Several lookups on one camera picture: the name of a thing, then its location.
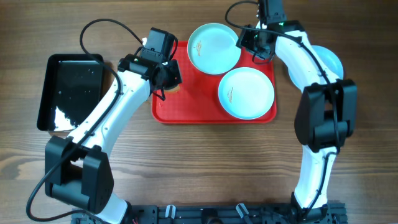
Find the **light blue plate back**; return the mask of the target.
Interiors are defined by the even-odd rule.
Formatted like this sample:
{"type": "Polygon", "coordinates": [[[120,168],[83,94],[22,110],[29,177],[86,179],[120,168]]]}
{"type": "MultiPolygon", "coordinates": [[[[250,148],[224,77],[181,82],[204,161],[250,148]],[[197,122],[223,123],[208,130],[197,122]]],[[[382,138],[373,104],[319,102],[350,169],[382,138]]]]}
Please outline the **light blue plate back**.
{"type": "Polygon", "coordinates": [[[237,41],[237,34],[228,26],[204,24],[191,34],[187,54],[197,70],[209,75],[220,75],[238,63],[241,49],[236,46],[237,41]]]}

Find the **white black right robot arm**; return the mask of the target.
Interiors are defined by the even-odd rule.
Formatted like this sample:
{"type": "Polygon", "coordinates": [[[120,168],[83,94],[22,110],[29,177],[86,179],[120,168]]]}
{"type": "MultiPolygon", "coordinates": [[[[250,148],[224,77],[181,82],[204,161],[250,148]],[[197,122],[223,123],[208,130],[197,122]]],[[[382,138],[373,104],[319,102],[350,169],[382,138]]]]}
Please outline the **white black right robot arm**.
{"type": "Polygon", "coordinates": [[[256,26],[241,27],[237,47],[269,63],[274,56],[292,72],[302,92],[294,121],[302,145],[300,177],[285,218],[290,223],[338,223],[326,196],[333,163],[354,131],[357,86],[332,72],[299,21],[286,18],[281,1],[253,1],[256,26]]]}

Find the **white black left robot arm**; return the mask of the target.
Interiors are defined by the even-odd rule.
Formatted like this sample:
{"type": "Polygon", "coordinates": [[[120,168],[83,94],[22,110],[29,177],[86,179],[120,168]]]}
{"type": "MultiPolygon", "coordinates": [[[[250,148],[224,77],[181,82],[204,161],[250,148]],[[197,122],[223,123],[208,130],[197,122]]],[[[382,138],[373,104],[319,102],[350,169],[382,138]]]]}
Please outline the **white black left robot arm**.
{"type": "Polygon", "coordinates": [[[67,138],[52,137],[45,147],[45,194],[75,206],[75,213],[105,223],[132,223],[132,205],[113,193],[109,164],[113,146],[134,112],[157,91],[182,82],[174,59],[177,38],[152,28],[135,54],[119,61],[113,87],[83,124],[67,138]]]}

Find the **green and orange sponge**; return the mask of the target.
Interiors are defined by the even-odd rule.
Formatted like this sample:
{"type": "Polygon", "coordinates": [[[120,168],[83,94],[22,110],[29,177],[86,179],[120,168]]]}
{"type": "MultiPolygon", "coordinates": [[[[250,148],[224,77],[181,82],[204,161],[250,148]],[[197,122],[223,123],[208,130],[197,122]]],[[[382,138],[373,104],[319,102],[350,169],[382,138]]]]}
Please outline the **green and orange sponge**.
{"type": "Polygon", "coordinates": [[[177,86],[175,86],[175,87],[173,87],[173,88],[171,88],[171,89],[164,90],[164,92],[165,92],[165,93],[176,93],[176,92],[178,92],[179,90],[180,90],[180,86],[177,85],[177,86]]]}

